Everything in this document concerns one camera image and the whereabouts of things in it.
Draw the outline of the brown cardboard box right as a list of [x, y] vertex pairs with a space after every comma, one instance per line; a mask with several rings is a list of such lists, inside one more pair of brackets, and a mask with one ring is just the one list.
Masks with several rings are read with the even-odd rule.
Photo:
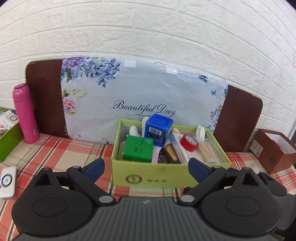
[[268, 174], [290, 168], [296, 159], [295, 144], [283, 133], [258, 129], [249, 150]]

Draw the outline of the white medicine box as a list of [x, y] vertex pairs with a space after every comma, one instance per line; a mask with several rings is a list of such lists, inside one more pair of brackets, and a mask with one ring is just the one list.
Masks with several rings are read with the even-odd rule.
[[180, 162], [182, 164], [188, 164], [191, 158], [198, 159], [200, 156], [197, 151], [189, 152], [188, 150], [182, 147], [182, 145], [180, 144], [180, 140], [182, 137], [183, 137], [183, 134], [172, 132], [170, 134], [169, 139], [178, 155]]

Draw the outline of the large green cardboard box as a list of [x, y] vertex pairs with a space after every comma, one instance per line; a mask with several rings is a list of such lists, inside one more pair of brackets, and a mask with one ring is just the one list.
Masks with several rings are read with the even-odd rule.
[[120, 143], [126, 140], [131, 126], [141, 130], [142, 122], [120, 119], [111, 155], [112, 178], [117, 186], [183, 188], [197, 185], [186, 164], [151, 164], [120, 160]]

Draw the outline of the blue plastic jar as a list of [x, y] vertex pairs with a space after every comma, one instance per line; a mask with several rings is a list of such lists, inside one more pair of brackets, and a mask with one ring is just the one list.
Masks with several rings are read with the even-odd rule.
[[155, 146], [163, 147], [173, 123], [173, 119], [155, 113], [145, 123], [144, 137], [152, 139]]

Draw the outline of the floral packaged pillow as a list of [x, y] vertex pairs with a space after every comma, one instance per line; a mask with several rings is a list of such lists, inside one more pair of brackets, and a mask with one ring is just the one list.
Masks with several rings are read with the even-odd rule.
[[224, 80], [162, 63], [71, 57], [61, 66], [67, 134], [83, 141], [113, 144], [119, 120], [153, 114], [213, 131], [227, 92]]

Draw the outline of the steel wool scrubber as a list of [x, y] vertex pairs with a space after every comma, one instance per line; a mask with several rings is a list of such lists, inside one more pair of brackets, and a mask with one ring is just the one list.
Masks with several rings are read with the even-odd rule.
[[167, 158], [166, 158], [165, 154], [163, 154], [162, 151], [160, 151], [160, 153], [159, 153], [158, 163], [159, 164], [166, 164], [167, 163]]

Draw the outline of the green tray box left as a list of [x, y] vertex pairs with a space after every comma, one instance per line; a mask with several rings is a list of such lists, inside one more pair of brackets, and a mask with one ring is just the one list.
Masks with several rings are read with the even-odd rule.
[[1, 162], [23, 140], [16, 111], [1, 107]]

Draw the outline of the white remote device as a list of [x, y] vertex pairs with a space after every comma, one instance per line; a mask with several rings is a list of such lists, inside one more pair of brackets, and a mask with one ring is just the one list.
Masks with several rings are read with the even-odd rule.
[[10, 199], [16, 194], [17, 168], [6, 167], [1, 171], [0, 199]]

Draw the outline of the red tape roll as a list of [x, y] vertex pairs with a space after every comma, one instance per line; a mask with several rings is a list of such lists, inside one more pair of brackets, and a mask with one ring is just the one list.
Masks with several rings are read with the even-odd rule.
[[184, 134], [180, 139], [180, 145], [187, 151], [193, 152], [198, 149], [198, 141], [191, 135]]

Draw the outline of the pink thermos bottle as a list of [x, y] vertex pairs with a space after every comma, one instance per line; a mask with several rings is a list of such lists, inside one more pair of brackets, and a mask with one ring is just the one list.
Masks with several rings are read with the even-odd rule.
[[14, 87], [13, 100], [25, 141], [29, 144], [37, 142], [40, 134], [33, 111], [30, 90], [25, 83]]

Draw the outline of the gold brown box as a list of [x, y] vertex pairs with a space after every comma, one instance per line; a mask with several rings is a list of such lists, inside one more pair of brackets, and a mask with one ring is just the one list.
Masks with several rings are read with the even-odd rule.
[[162, 153], [165, 155], [167, 163], [169, 163], [169, 164], [180, 164], [181, 163], [181, 161], [175, 151], [175, 148], [173, 147], [172, 144], [165, 145], [162, 148]]

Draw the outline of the plaid bed sheet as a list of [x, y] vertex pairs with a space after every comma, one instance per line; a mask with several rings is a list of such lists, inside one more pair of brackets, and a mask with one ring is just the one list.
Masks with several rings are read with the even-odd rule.
[[[55, 172], [66, 171], [67, 168], [80, 165], [85, 166], [102, 157], [105, 161], [105, 172], [96, 182], [100, 188], [109, 192], [116, 199], [122, 196], [133, 197], [173, 197], [183, 193], [182, 188], [145, 188], [115, 186], [112, 181], [111, 154], [113, 145], [97, 144], [60, 138], [41, 134], [41, 138], [34, 144], [21, 141], [13, 151], [1, 162], [1, 170], [8, 166], [18, 169], [16, 198], [1, 199], [1, 240], [13, 240], [19, 233], [11, 217], [11, 209], [18, 196], [43, 167], [52, 168]], [[252, 168], [256, 173], [264, 171], [257, 158], [247, 152], [226, 152], [231, 167], [240, 170], [243, 167]], [[295, 167], [290, 167], [272, 174], [272, 178], [281, 183], [289, 194], [295, 195]]]

